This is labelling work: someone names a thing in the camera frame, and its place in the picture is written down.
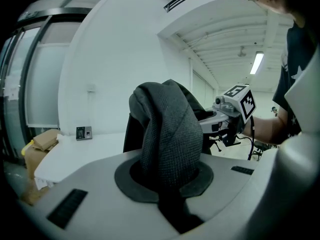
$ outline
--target ceiling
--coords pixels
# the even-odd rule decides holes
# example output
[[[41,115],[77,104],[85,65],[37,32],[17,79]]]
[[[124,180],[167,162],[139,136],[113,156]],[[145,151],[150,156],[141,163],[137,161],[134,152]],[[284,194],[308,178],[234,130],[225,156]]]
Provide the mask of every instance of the ceiling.
[[[239,83],[250,84],[256,91],[274,92],[292,25],[290,18],[251,1],[216,0],[211,17],[185,26],[176,35],[201,59],[221,90]],[[258,73],[250,75],[258,51],[265,57]]]

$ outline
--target cardboard box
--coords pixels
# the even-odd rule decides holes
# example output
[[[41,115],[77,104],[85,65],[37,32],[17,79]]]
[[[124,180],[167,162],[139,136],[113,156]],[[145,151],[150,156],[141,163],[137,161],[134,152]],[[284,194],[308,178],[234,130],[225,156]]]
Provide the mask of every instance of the cardboard box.
[[[61,134],[61,131],[59,131],[58,129],[50,129],[39,134],[38,136],[33,138],[35,147],[42,151],[47,150],[57,142],[58,134]]]
[[[35,178],[35,170],[48,152],[48,150],[42,151],[38,149],[35,144],[32,144],[25,150],[24,160],[29,179],[33,180]]]

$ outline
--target person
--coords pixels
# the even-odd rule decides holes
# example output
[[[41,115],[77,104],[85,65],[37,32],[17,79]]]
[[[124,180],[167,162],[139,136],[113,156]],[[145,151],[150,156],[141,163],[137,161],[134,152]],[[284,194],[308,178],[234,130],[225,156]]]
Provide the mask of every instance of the person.
[[[293,27],[287,32],[287,42],[281,56],[280,80],[273,97],[273,101],[279,105],[277,116],[271,119],[254,117],[255,139],[263,143],[278,145],[301,132],[297,118],[285,99],[285,94],[308,65],[319,42],[319,33],[314,31],[318,29],[314,25],[317,20],[314,17],[308,17],[312,14],[310,9],[315,8],[309,9],[307,6],[309,1],[315,3],[316,0],[249,1],[254,1],[259,6],[276,13],[291,15],[294,21]],[[251,136],[250,121],[245,125],[243,134]]]
[[[273,107],[271,108],[271,112],[274,113],[274,116],[275,116],[275,117],[278,116],[278,111],[277,111],[277,108],[276,108],[275,106],[273,106]]]

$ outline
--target black strap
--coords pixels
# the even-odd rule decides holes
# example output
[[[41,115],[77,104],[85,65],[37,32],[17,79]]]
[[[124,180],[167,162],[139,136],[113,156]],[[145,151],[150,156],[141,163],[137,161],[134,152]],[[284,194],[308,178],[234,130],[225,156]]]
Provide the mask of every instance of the black strap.
[[[188,232],[203,223],[198,216],[191,214],[186,199],[179,193],[159,194],[158,208],[168,222],[180,233]]]

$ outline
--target black rubber pad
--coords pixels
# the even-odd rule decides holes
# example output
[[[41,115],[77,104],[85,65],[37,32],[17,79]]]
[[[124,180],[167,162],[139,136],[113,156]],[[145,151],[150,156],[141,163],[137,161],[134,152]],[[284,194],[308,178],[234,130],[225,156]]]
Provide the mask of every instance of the black rubber pad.
[[[87,193],[80,189],[73,189],[47,216],[47,219],[59,228],[65,229]]]
[[[252,175],[255,171],[255,170],[240,167],[240,166],[234,166],[231,168],[231,170],[242,173],[242,174],[248,174],[248,175]]]

